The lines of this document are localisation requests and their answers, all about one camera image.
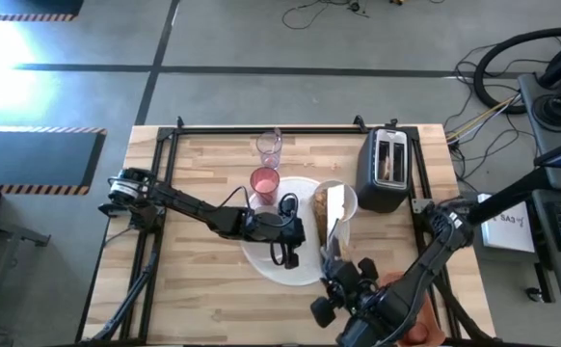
pink cup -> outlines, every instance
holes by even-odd
[[[259,168],[251,173],[251,187],[262,205],[275,203],[280,182],[281,177],[274,169]]]

concrete floor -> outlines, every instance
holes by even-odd
[[[282,26],[282,13],[304,3],[182,0],[163,65],[411,70],[407,77],[161,73],[146,124],[173,124],[178,115],[189,124],[347,123],[356,114],[368,122],[442,122],[460,110],[468,90],[453,79],[419,77],[424,71],[449,71],[478,45],[561,26],[561,0],[409,0],[403,7],[370,0],[370,18],[330,7],[308,30]],[[148,80],[148,72],[64,71],[64,65],[151,65],[170,4],[87,0],[71,23],[0,22],[0,124],[108,129],[87,196],[5,196],[1,216],[53,236],[47,249],[21,248],[0,293],[0,325],[11,330],[16,346],[75,337],[107,223],[96,207],[106,201],[106,177],[121,168]],[[515,58],[548,59],[557,50],[555,40],[531,43],[501,56],[493,68]],[[10,69],[17,63],[43,64],[45,71]],[[473,99],[458,122],[482,111]],[[528,129],[524,116],[513,121]],[[504,118],[491,121],[464,152],[481,155],[508,127]],[[522,136],[469,181],[483,191],[505,187],[531,169],[533,146]],[[530,264],[480,259],[480,270],[499,337],[561,346],[561,299],[539,305],[521,292],[536,281]]]

label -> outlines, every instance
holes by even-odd
[[[138,185],[135,183],[115,181],[114,184],[111,185],[111,191],[122,192],[136,199],[139,197],[137,186]]]

floor mat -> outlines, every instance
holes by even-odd
[[[71,21],[84,0],[0,0],[0,20]]]
[[[86,195],[103,128],[0,126],[2,194]]]

butcher block tabletop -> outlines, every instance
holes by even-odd
[[[419,128],[434,200],[458,196],[443,128],[439,124],[414,126]],[[158,128],[133,127],[125,168],[151,167]],[[280,176],[304,176],[320,182],[337,179],[353,185],[364,138],[358,134],[285,134]],[[260,166],[255,139],[256,135],[180,135],[173,187],[212,204],[222,202],[241,185],[251,193],[250,174]],[[168,152],[163,152],[161,173]],[[416,170],[414,183],[420,197]],[[244,204],[241,194],[227,203]],[[127,217],[112,219],[107,237],[124,230],[127,224]],[[104,248],[84,338],[99,332],[124,299],[136,243],[137,232],[131,231]],[[351,220],[350,250],[356,262],[366,256],[375,260],[380,277],[405,271],[417,257],[408,201],[390,214],[359,209]],[[460,303],[484,332],[494,335],[473,248],[457,251],[448,261],[447,270]],[[265,279],[244,256],[239,242],[222,239],[205,224],[171,211],[165,224],[147,343],[334,344],[348,314],[337,311],[337,319],[327,329],[319,328],[309,306],[322,295],[325,290],[319,282],[286,286]],[[143,297],[140,295],[135,307],[133,335],[139,327]],[[447,331],[441,298],[437,305],[442,328]]]

